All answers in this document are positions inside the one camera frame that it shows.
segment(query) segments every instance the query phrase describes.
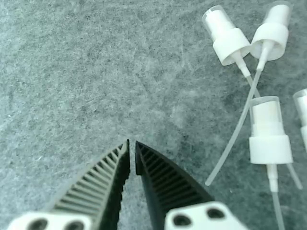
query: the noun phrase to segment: gray felt surface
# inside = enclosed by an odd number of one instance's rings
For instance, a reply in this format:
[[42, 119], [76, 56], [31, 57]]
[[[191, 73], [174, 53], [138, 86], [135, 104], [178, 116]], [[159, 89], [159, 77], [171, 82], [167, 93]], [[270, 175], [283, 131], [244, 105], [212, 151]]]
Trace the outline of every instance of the gray felt surface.
[[[292, 95], [307, 88], [307, 1], [297, 0], [285, 55], [269, 62], [262, 95], [280, 97], [294, 167], [307, 189], [307, 153]], [[222, 67], [201, 17], [221, 3], [252, 39], [268, 0], [15, 0], [0, 2], [0, 226], [42, 208], [125, 138], [164, 153], [204, 186], [249, 86]], [[257, 61], [245, 58], [254, 73]], [[277, 229], [263, 166], [249, 163], [247, 119], [208, 191], [251, 230]], [[125, 185], [119, 229], [150, 230], [141, 179]], [[307, 193], [279, 166], [287, 230], [307, 225]]]

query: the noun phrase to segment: gray plastic jaw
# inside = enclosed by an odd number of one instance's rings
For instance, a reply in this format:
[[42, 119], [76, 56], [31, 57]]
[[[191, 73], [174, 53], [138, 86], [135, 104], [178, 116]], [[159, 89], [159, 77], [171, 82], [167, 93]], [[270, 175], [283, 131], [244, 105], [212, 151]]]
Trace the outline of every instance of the gray plastic jaw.
[[70, 223], [83, 224], [82, 230], [116, 230], [121, 193], [129, 173], [130, 153], [127, 140], [82, 170], [44, 210], [30, 212], [15, 219], [8, 229], [18, 226], [18, 230], [31, 230], [31, 224], [43, 219], [40, 224], [47, 222], [44, 230], [51, 230], [50, 226], [57, 226], [57, 230], [66, 230]]

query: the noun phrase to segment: gray textured background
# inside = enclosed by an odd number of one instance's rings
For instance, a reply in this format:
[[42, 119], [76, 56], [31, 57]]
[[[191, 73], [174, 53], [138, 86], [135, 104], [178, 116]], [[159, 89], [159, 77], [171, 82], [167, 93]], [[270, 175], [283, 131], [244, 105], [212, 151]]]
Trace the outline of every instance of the gray textured background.
[[[249, 86], [222, 67], [202, 14], [221, 3], [248, 39], [268, 0], [15, 0], [0, 2], [0, 226], [38, 210], [87, 162], [144, 142], [204, 186]], [[307, 154], [292, 95], [307, 87], [307, 1], [295, 1], [285, 55], [267, 64], [262, 95], [280, 97], [297, 170]], [[257, 61], [245, 58], [254, 72]], [[265, 168], [251, 165], [250, 123], [208, 191], [251, 230], [277, 229]], [[150, 230], [140, 178], [125, 185], [119, 229]], [[288, 230], [307, 225], [307, 193], [279, 167]]]

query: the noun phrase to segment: clear plastic overcap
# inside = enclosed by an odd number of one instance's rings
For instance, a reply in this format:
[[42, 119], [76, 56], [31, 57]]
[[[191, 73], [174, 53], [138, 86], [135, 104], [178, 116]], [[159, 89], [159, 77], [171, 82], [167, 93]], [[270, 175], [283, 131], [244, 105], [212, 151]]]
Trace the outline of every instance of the clear plastic overcap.
[[284, 134], [278, 97], [268, 96], [251, 100], [250, 118], [253, 136]]
[[301, 119], [302, 126], [307, 125], [307, 89], [296, 92], [293, 95], [296, 109]]
[[231, 22], [227, 13], [220, 5], [208, 9], [202, 17], [202, 22], [213, 41], [225, 31], [235, 28], [235, 25]]
[[292, 4], [288, 1], [275, 1], [270, 6], [264, 17], [263, 23], [280, 23], [285, 26], [289, 25]]

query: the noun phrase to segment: sprayer cap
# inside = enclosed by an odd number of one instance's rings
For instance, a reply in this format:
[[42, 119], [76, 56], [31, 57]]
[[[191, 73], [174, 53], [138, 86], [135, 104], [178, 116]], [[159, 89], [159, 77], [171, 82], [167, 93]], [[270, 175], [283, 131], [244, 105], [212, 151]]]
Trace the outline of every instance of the sprayer cap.
[[219, 35], [223, 35], [225, 31], [235, 28], [235, 25], [220, 5], [208, 9], [203, 15], [202, 21], [208, 33], [211, 35], [213, 42]]
[[251, 100], [250, 119], [253, 136], [284, 135], [278, 97], [259, 97]]
[[301, 119], [302, 126], [307, 126], [307, 89], [296, 92], [293, 95], [296, 109]]
[[252, 137], [249, 138], [253, 164], [293, 162], [289, 137], [284, 133], [278, 97], [260, 97], [250, 103]]
[[213, 40], [213, 48], [223, 66], [242, 62], [249, 53], [250, 43], [243, 32], [231, 22], [224, 9], [213, 6], [202, 17], [208, 33]]
[[270, 5], [262, 25], [255, 32], [251, 42], [250, 53], [252, 56], [260, 58], [262, 44], [265, 40], [271, 40], [275, 43], [268, 55], [268, 61], [276, 60], [284, 54], [289, 36], [288, 25], [291, 12], [292, 5], [287, 1], [275, 1]]
[[263, 23], [279, 23], [289, 25], [293, 6], [288, 1], [275, 1], [270, 6], [264, 17]]

